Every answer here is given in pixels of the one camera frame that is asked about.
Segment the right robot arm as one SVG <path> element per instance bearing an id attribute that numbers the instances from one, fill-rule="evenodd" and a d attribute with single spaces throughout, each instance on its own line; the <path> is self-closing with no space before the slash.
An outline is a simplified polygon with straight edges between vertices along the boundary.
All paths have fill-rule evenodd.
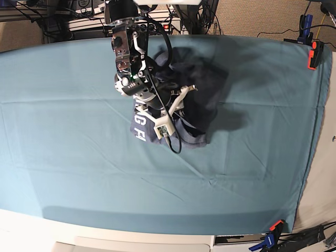
<path id="1" fill-rule="evenodd" d="M 157 7 L 154 1 L 105 1 L 103 13 L 115 54 L 115 89 L 140 100 L 135 110 L 156 130 L 170 131 L 191 88 L 177 80 L 168 27 L 150 15 Z"/>

